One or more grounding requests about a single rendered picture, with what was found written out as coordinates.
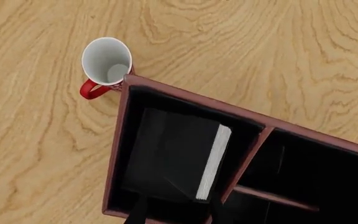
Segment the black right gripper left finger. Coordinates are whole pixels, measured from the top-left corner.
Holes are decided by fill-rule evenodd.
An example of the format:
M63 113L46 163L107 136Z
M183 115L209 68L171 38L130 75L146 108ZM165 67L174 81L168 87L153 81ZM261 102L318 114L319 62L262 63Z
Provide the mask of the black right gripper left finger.
M147 197L141 196L126 218L124 224L145 224L147 218Z

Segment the red-brown desk caddy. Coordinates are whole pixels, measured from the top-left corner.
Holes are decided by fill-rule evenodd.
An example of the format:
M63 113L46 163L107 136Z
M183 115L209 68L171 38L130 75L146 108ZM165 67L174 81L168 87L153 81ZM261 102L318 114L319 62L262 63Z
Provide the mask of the red-brown desk caddy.
M208 201L168 201L122 188L147 108L231 129ZM126 220L145 196L145 224L211 224L213 193L226 224L358 224L358 144L153 80L125 77L102 213Z

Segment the black book with white pages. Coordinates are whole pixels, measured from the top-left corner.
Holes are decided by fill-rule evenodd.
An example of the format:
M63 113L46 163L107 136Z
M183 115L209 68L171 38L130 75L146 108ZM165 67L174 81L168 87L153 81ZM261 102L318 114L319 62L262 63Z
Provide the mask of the black book with white pages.
M206 202L231 134L217 121L147 108L122 188L168 201Z

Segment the red mug with white inside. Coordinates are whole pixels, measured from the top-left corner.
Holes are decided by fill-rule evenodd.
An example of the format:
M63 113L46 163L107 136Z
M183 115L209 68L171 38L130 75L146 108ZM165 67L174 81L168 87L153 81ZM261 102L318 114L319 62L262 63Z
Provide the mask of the red mug with white inside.
M80 95L93 100L108 91L121 91L124 77L135 74L129 48L113 37L101 37L90 42L81 56L81 66L87 80Z

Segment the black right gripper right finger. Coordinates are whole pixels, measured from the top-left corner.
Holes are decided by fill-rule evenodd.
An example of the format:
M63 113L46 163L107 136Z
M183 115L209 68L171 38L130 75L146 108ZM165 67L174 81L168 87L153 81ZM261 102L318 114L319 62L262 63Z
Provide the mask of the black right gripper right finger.
M219 196L213 193L209 201L211 207L211 224L226 224L226 214Z

